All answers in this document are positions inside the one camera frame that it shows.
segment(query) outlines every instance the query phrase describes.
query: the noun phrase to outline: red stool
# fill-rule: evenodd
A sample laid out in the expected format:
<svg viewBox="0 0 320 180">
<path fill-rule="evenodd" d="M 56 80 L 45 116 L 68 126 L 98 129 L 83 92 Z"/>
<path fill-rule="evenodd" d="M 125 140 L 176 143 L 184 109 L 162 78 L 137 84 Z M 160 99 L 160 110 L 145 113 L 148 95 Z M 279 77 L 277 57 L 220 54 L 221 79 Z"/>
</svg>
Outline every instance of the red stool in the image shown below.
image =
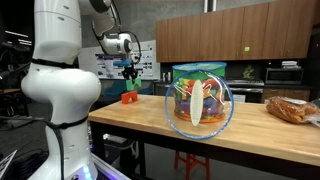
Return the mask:
<svg viewBox="0 0 320 180">
<path fill-rule="evenodd" d="M 179 151 L 176 151 L 175 160 L 174 160 L 174 169 L 177 170 L 179 160 L 186 163 L 186 180 L 189 180 L 190 178 L 190 171 L 191 169 L 197 165 L 200 164 L 206 168 L 206 180 L 210 180 L 210 162 L 209 158 L 206 158 L 205 162 L 201 162 L 197 159 L 196 155 L 193 154 L 187 154 L 187 158 L 182 158 L 179 154 Z"/>
</svg>

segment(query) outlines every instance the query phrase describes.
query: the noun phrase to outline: ceiling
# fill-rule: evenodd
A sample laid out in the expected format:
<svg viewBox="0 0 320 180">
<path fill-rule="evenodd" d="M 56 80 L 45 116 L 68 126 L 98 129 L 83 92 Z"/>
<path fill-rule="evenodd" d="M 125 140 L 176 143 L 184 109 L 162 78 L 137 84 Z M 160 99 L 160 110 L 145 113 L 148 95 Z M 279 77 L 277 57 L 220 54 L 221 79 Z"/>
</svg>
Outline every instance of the ceiling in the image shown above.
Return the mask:
<svg viewBox="0 0 320 180">
<path fill-rule="evenodd" d="M 0 12 L 5 30 L 26 34 L 29 37 L 24 40 L 33 41 L 33 7 L 34 0 L 0 0 Z M 6 35 L 11 42 L 17 42 L 19 38 L 15 35 Z"/>
</svg>

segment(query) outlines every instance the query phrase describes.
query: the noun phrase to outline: ceiling light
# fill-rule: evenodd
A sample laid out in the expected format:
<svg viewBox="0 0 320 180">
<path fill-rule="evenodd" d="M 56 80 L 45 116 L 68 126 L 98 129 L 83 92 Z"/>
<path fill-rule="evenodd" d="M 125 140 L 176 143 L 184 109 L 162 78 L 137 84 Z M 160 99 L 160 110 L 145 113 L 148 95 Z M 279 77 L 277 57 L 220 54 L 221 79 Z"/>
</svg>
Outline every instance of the ceiling light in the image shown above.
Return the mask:
<svg viewBox="0 0 320 180">
<path fill-rule="evenodd" d="M 32 43 L 31 41 L 26 41 L 26 40 L 22 40 L 22 39 L 18 39 L 19 42 L 25 42 L 25 43 Z"/>
<path fill-rule="evenodd" d="M 13 35 L 17 35 L 17 36 L 28 37 L 27 35 L 11 32 L 11 31 L 5 31 L 5 32 L 8 34 L 13 34 Z"/>
<path fill-rule="evenodd" d="M 32 46 L 32 44 L 29 43 L 25 43 L 25 42 L 19 42 L 20 44 L 24 44 L 24 45 L 28 45 L 28 46 Z"/>
</svg>

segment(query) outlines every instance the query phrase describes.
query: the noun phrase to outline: kitchen cabinet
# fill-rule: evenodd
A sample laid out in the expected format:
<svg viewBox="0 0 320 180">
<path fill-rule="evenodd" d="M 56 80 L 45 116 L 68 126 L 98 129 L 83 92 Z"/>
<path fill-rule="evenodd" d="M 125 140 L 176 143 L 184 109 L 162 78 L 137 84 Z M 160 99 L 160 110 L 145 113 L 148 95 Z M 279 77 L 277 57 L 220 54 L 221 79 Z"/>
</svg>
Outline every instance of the kitchen cabinet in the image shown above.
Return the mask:
<svg viewBox="0 0 320 180">
<path fill-rule="evenodd" d="M 313 25 L 320 25 L 320 0 L 317 0 L 316 11 L 313 19 Z"/>
<path fill-rule="evenodd" d="M 269 3 L 263 59 L 305 58 L 316 0 Z"/>
<path fill-rule="evenodd" d="M 292 0 L 269 3 L 262 54 L 264 59 L 280 59 L 284 57 L 291 5 Z"/>
<path fill-rule="evenodd" d="M 201 14 L 200 58 L 204 61 L 220 59 L 222 12 Z"/>
<path fill-rule="evenodd" d="M 181 18 L 181 61 L 200 61 L 200 14 Z"/>
<path fill-rule="evenodd" d="M 223 11 L 221 58 L 261 59 L 268 3 Z"/>
<path fill-rule="evenodd" d="M 180 62 L 181 18 L 156 22 L 157 62 Z"/>
<path fill-rule="evenodd" d="M 157 62 L 166 62 L 167 58 L 167 30 L 168 21 L 161 20 L 156 22 L 156 48 L 157 48 Z"/>
<path fill-rule="evenodd" d="M 157 62 L 305 58 L 316 3 L 278 0 L 158 21 Z"/>
<path fill-rule="evenodd" d="M 269 3 L 245 7 L 240 59 L 261 59 L 268 8 Z"/>
<path fill-rule="evenodd" d="M 223 11 L 220 44 L 221 60 L 237 60 L 240 57 L 244 7 Z"/>
<path fill-rule="evenodd" d="M 261 103 L 268 103 L 268 98 L 282 96 L 293 99 L 309 101 L 310 90 L 302 89 L 264 89 L 261 97 Z"/>
<path fill-rule="evenodd" d="M 307 57 L 316 0 L 293 0 L 285 46 L 285 58 Z"/>
<path fill-rule="evenodd" d="M 168 62 L 181 61 L 181 18 L 168 19 L 167 29 Z"/>
</svg>

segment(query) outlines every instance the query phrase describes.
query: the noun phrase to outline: microwave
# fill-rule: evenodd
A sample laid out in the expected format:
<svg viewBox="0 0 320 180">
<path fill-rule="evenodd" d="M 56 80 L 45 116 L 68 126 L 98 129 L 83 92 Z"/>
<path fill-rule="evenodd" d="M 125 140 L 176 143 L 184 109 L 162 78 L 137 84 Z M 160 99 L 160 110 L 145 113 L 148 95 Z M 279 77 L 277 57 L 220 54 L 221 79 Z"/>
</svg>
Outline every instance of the microwave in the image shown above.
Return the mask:
<svg viewBox="0 0 320 180">
<path fill-rule="evenodd" d="M 265 84 L 301 84 L 303 69 L 267 68 Z"/>
</svg>

